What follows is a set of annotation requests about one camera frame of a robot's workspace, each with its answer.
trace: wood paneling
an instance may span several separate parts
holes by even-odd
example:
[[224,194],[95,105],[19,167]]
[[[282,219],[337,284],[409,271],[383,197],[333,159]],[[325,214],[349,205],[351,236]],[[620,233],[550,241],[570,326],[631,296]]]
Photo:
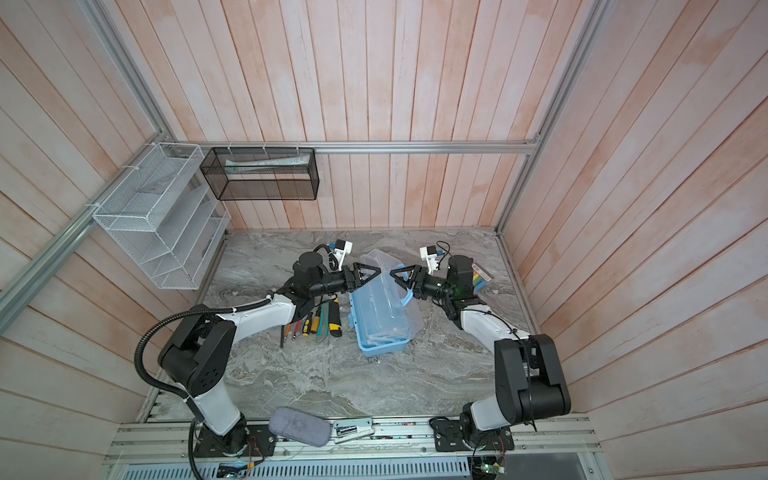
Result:
[[503,235],[616,478],[764,476],[766,21],[615,5]]
[[[105,1],[174,133],[189,141],[532,137],[594,4],[193,3]],[[233,227],[490,226],[522,160],[319,156],[317,201],[238,200]]]
[[[205,38],[195,48],[218,58]],[[4,289],[156,132],[76,0],[0,2],[0,132]],[[91,478],[149,390],[133,366],[137,341],[188,305],[105,232],[86,239],[0,339],[4,475]],[[169,335],[147,348],[151,372]]]

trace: aluminum frame rail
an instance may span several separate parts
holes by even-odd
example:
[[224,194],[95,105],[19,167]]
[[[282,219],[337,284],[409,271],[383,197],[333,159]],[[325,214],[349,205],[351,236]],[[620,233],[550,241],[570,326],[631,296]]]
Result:
[[213,147],[312,148],[316,154],[532,154],[535,141],[252,141],[203,142]]
[[[350,440],[341,445],[329,442],[312,447],[277,437],[274,456],[270,462],[322,458],[406,458],[462,457],[470,452],[437,452],[434,431],[428,416],[374,417],[373,437]],[[248,422],[249,425],[267,421]],[[536,422],[538,432],[529,425],[514,425],[502,429],[515,441],[515,450],[507,455],[561,452],[602,452],[589,418],[582,414],[563,415]],[[183,462],[187,457],[189,422],[159,422],[124,424],[104,457],[107,465]],[[231,458],[202,458],[199,462],[227,462]]]
[[602,28],[605,25],[605,19],[608,17],[614,3],[615,0],[595,0],[587,19],[587,23],[584,25],[584,30],[579,35],[574,54],[568,62],[568,68],[565,71],[565,75],[558,86],[552,105],[545,115],[541,130],[536,135],[536,150],[526,159],[526,162],[515,181],[512,193],[507,198],[507,203],[502,211],[501,219],[496,226],[496,231],[503,232],[509,224],[512,212],[515,210],[515,206],[517,206],[518,200],[523,193],[523,189],[525,188],[528,179],[531,177],[533,168],[538,162],[538,158],[541,156],[541,152],[544,151],[544,148],[551,137],[551,132],[557,125],[558,120],[560,120],[560,116],[562,116],[564,106],[573,93],[576,82],[578,81],[581,72],[584,70],[584,65],[587,63],[589,54],[600,36]]
[[[164,132],[160,132],[152,141],[160,141],[165,136]],[[152,148],[151,145],[142,147],[130,165],[137,164],[150,148]],[[98,209],[98,205],[112,193],[130,171],[129,168],[121,169],[112,181],[105,185],[101,192],[93,197],[91,202],[86,204],[80,213],[29,262],[26,268],[8,282],[9,287],[0,294],[0,334],[13,323],[16,317],[56,274],[59,267],[91,234],[96,226],[93,214]]]

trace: gray marble surface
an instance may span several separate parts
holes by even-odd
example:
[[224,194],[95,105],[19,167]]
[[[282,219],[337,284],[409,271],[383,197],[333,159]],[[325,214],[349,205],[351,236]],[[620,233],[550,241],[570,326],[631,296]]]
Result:
[[[479,296],[499,316],[528,330],[495,235],[484,229],[235,233],[205,303],[236,306],[263,298],[290,277],[301,253],[336,238],[354,243],[345,264],[374,248],[405,265],[421,263],[420,247],[447,241],[452,253],[474,257],[494,276]],[[224,382],[246,417],[268,418],[280,406],[319,416],[449,415],[494,392],[492,353],[449,322],[437,306],[418,301],[424,329],[405,350],[366,358],[349,328],[348,298],[339,296],[341,338],[299,336],[281,349],[280,332],[274,328],[233,346]],[[161,394],[150,421],[191,416],[178,397]]]

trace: screwdriver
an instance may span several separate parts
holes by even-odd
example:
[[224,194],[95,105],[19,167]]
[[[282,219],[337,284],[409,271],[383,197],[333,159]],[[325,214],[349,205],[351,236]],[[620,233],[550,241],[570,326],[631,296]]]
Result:
[[323,336],[323,330],[326,324],[326,304],[320,304],[320,325],[317,327],[317,336]]
[[328,323],[329,315],[328,314],[330,312],[329,305],[330,305],[329,303],[326,303],[325,309],[323,311],[325,313],[325,316],[323,317],[323,336],[328,336],[328,332],[329,332],[329,328],[328,328],[329,327],[329,323]]
[[320,327],[319,312],[312,319],[312,326],[310,327],[310,333],[317,333],[317,329]]
[[299,326],[300,325],[301,325],[301,320],[296,322],[296,326],[293,327],[293,337],[291,338],[291,340],[295,340],[296,339],[296,335],[299,334]]
[[280,327],[280,348],[283,348],[283,346],[286,344],[286,338],[288,338],[288,335],[290,334],[290,323],[286,325],[286,331],[283,333],[283,327]]

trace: electrical wire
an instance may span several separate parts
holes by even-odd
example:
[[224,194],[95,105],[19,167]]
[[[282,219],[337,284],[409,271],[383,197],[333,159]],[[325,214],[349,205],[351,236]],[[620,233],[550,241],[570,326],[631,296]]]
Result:
[[442,433],[443,435],[445,435],[445,433],[444,433],[444,432],[439,432],[439,431],[438,431],[438,428],[432,424],[432,422],[434,422],[435,420],[445,420],[446,422],[450,422],[450,421],[451,421],[451,419],[449,419],[448,417],[444,417],[444,416],[439,416],[439,417],[432,417],[432,418],[430,418],[430,419],[429,419],[429,422],[428,422],[428,424],[429,424],[429,428],[431,428],[432,430],[434,430],[434,431],[435,431],[435,433]]
[[483,315],[495,316],[496,318],[498,318],[499,320],[504,322],[504,324],[507,326],[507,328],[509,329],[509,331],[507,333],[512,333],[512,330],[513,330],[512,325],[510,325],[505,319],[501,318],[500,316],[496,315],[493,312],[482,312],[482,314]]
[[498,435],[498,443],[502,446],[502,460],[504,460],[504,468],[509,470],[509,466],[507,465],[507,448],[504,447],[504,441],[502,440],[501,435]]
[[318,303],[317,305],[313,306],[312,308],[314,308],[314,309],[315,309],[315,308],[317,308],[318,306],[321,306],[321,305],[323,305],[324,303],[332,302],[332,301],[336,300],[337,298],[339,298],[339,296],[338,296],[337,294],[335,294],[335,293],[333,294],[333,296],[332,296],[332,297],[330,297],[330,298],[326,298],[325,300],[323,300],[323,297],[324,297],[324,296],[325,296],[325,293],[324,293],[323,295],[321,295],[321,296],[320,296],[320,303]]
[[249,458],[248,468],[253,468],[256,465],[264,463],[264,460],[266,460],[266,457],[261,452],[261,449],[259,449],[259,442],[256,440],[256,437],[254,436],[254,437],[251,437],[251,438],[253,439],[253,447],[256,449],[257,452],[259,452],[259,456],[261,457],[261,460],[259,460],[258,462],[251,462],[250,458]]
[[442,257],[440,257],[440,260],[438,260],[438,262],[437,262],[437,270],[440,270],[440,266],[442,265],[442,261],[446,257],[450,257],[451,256],[451,244],[446,242],[445,240],[438,240],[438,241],[435,242],[435,245],[437,245],[438,247],[442,248],[442,251],[443,251]]
[[190,470],[192,471],[192,476],[194,476],[196,480],[204,480],[203,476],[200,475],[200,472],[197,470],[197,465],[194,464],[194,456],[192,455],[194,452],[194,432],[196,428],[197,419],[192,419],[190,422],[190,434],[187,437],[187,457],[190,459]]
[[331,250],[331,247],[321,244],[315,247],[315,250],[312,250],[313,252],[317,252],[321,249],[324,249],[328,253],[328,267],[331,269],[332,272],[335,272],[339,269],[339,259],[336,258],[335,255],[333,255],[333,251]]
[[[477,438],[477,440],[475,440],[475,449],[474,449],[474,450],[472,450],[472,467],[473,467],[473,468],[474,468],[474,469],[475,469],[477,472],[480,472],[480,473],[484,473],[484,472],[483,472],[483,471],[482,471],[482,470],[481,470],[479,467],[475,467],[475,454],[476,454],[476,453],[477,453],[477,451],[478,451],[478,447],[479,447],[479,446],[480,446],[480,445],[481,445],[483,442],[487,441],[489,436],[493,436],[493,435],[494,435],[496,432],[497,432],[496,430],[489,430],[489,431],[487,431],[487,432],[485,432],[485,433],[482,433],[482,434],[478,435],[478,438]],[[480,462],[480,464],[482,464],[482,457],[481,457],[481,458],[479,458],[479,459],[478,459],[478,461]]]
[[526,370],[528,371],[528,407],[531,409],[530,420],[531,420],[531,425],[533,425],[533,431],[538,432],[538,429],[536,428],[536,421],[534,420],[534,414],[533,414],[533,395],[531,394],[531,357],[528,355],[528,348],[526,348],[522,339],[518,336],[518,330],[514,329],[511,332],[511,334],[514,335],[516,339],[518,339],[520,346],[523,347],[523,353],[525,354],[525,364],[528,367]]

